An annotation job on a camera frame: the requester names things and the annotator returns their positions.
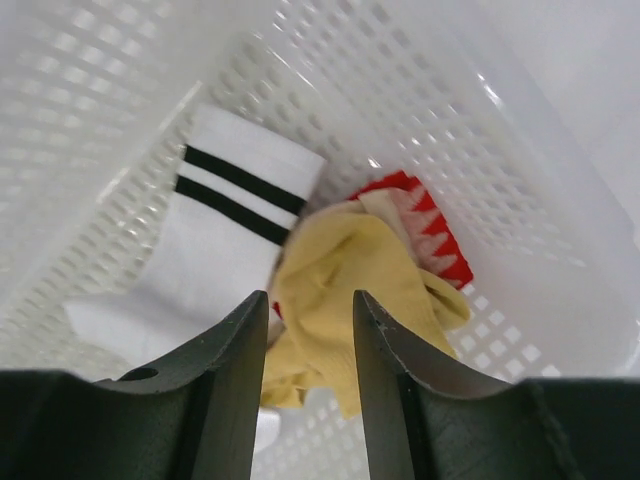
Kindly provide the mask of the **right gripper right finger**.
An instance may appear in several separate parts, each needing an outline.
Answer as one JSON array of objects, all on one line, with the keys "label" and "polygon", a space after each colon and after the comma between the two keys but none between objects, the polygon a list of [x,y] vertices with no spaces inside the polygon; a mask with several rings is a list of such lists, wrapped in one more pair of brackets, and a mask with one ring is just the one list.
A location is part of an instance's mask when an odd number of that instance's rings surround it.
[{"label": "right gripper right finger", "polygon": [[509,384],[423,341],[364,290],[353,296],[353,334],[370,477],[438,479],[421,395],[478,399]]}]

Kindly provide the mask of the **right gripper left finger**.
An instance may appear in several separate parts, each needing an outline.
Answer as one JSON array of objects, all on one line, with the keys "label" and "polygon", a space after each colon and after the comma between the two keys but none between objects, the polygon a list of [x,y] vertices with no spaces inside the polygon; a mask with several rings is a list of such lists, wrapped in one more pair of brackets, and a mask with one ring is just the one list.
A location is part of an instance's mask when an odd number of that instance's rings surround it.
[{"label": "right gripper left finger", "polygon": [[268,299],[255,291],[220,323],[97,386],[111,428],[95,479],[247,479],[266,354]]}]

